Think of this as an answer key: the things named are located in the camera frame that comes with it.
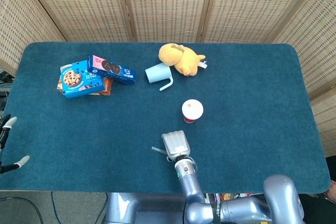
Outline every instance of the cup lid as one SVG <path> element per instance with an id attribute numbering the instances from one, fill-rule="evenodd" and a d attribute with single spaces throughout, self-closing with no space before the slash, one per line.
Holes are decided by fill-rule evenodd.
<path id="1" fill-rule="evenodd" d="M 195 99 L 187 100 L 182 105 L 182 113 L 186 118 L 196 120 L 203 114 L 203 105 Z"/>

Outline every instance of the woven panel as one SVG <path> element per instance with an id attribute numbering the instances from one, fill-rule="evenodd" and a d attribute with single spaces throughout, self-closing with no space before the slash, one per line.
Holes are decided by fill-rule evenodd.
<path id="1" fill-rule="evenodd" d="M 119 0 L 41 0 L 69 41 L 129 41 Z"/>
<path id="2" fill-rule="evenodd" d="M 139 41 L 196 41 L 204 0 L 130 1 Z"/>
<path id="3" fill-rule="evenodd" d="M 336 77 L 336 0 L 306 0 L 277 43 L 297 50 L 308 92 Z"/>
<path id="4" fill-rule="evenodd" d="M 0 0 L 0 61 L 15 74 L 24 48 L 31 42 L 63 41 L 51 19 L 34 0 Z"/>
<path id="5" fill-rule="evenodd" d="M 312 107 L 325 156 L 336 155 L 336 95 Z"/>
<path id="6" fill-rule="evenodd" d="M 262 42 L 292 0 L 214 0 L 205 42 Z"/>

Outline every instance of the black strap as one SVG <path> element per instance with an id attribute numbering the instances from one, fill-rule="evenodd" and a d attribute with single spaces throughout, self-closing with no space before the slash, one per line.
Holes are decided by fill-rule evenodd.
<path id="1" fill-rule="evenodd" d="M 221 224 L 221 213 L 220 213 L 220 207 L 222 206 L 221 202 L 214 202 L 211 204 L 212 207 L 212 214 L 214 216 L 213 224 Z"/>

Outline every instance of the oreo box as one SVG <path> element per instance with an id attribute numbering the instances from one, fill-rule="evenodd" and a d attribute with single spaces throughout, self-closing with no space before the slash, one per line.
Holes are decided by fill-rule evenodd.
<path id="1" fill-rule="evenodd" d="M 132 84 L 135 82 L 134 70 L 123 67 L 112 61 L 102 59 L 96 55 L 89 57 L 88 71 L 124 84 Z"/>
<path id="2" fill-rule="evenodd" d="M 105 89 L 102 78 L 87 70 L 87 60 L 60 67 L 63 95 L 66 98 L 99 92 Z"/>

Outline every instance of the yellow plush toy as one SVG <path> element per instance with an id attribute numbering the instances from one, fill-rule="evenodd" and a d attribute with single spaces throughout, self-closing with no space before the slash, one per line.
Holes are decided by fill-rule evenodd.
<path id="1" fill-rule="evenodd" d="M 205 59 L 205 56 L 197 55 L 188 47 L 169 43 L 160 48 L 159 59 L 168 66 L 174 65 L 185 76 L 194 76 L 200 60 Z"/>

